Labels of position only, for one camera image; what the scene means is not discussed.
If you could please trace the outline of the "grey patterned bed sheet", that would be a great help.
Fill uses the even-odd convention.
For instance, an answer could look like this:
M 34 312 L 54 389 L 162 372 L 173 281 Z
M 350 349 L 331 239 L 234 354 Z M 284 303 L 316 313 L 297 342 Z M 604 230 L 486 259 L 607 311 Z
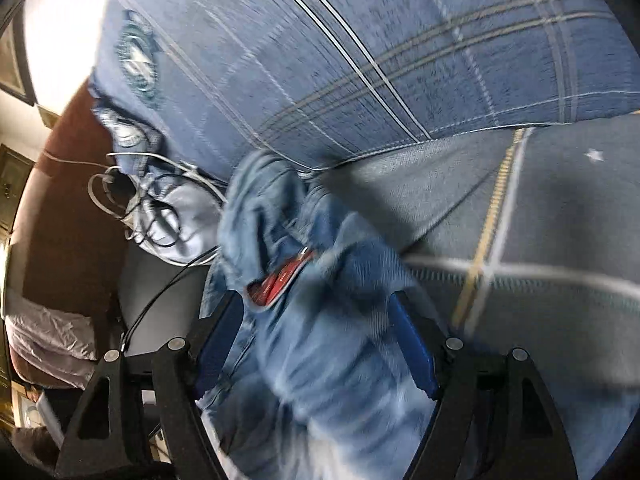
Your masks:
M 321 183 L 405 259 L 454 332 L 525 349 L 592 479 L 639 409 L 639 118 L 450 136 Z

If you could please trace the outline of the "light blue denim jeans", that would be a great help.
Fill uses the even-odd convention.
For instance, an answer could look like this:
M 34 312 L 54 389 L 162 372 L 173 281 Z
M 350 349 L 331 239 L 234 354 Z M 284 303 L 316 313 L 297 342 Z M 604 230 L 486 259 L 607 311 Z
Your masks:
M 435 405 L 387 315 L 394 292 L 436 318 L 397 252 L 360 214 L 268 152 L 236 167 L 201 307 L 241 295 L 218 384 L 198 400 L 245 479 L 399 479 Z

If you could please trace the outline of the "framed wall picture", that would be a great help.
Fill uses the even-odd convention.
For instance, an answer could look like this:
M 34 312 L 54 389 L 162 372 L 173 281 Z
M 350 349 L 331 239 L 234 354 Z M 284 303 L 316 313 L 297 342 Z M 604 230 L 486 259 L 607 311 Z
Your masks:
M 1 35 L 0 88 L 29 106 L 37 103 L 26 53 L 24 6 L 20 6 Z

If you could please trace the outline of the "blue plaid pillow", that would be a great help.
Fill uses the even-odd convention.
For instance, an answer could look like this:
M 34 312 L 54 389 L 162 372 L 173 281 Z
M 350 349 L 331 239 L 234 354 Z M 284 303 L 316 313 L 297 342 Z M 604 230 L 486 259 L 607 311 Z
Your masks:
M 110 0 L 89 84 L 122 163 L 224 180 L 485 128 L 623 115 L 639 57 L 604 0 Z

